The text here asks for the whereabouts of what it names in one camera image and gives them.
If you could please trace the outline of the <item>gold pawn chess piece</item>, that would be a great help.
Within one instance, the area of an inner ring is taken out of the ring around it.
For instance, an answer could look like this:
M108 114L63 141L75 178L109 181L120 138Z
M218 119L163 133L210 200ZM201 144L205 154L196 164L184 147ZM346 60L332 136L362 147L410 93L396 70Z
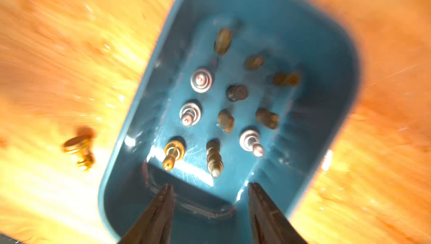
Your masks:
M164 148L165 159L162 162L163 169L171 171L175 167L176 161L183 159L185 155L185 145L179 140L168 142Z

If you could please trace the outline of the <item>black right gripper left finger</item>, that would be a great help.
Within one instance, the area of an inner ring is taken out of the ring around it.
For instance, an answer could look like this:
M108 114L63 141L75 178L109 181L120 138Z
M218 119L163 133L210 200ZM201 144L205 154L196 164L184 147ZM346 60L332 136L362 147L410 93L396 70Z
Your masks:
M150 206L128 230L121 244L169 244L175 210L172 185L165 185Z

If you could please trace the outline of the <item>teal plastic storage box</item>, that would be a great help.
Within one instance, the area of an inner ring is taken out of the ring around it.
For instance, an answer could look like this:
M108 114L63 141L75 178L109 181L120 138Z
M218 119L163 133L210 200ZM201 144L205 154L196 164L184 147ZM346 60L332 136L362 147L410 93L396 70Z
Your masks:
M221 28L232 32L226 54L214 52ZM247 70L247 58L265 58ZM205 93L190 83L200 68L213 83ZM277 73L297 73L295 87L276 87ZM134 225L159 189L172 184L173 244L250 244L248 185L259 183L290 216L339 132L356 96L359 58L346 31L306 0L176 0L152 53L99 188L102 222L115 241ZM228 100L230 85L248 98ZM180 109L202 110L185 127ZM232 133L218 124L226 109ZM264 155L240 146L243 131L260 135ZM207 143L220 142L224 170L207 170ZM185 155L166 171L172 140Z

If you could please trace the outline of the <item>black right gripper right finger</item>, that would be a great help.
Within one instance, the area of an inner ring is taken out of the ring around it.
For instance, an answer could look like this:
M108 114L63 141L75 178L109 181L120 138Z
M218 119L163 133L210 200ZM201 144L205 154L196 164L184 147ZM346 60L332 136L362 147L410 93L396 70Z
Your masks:
M249 217L254 244L305 244L260 184L248 185Z

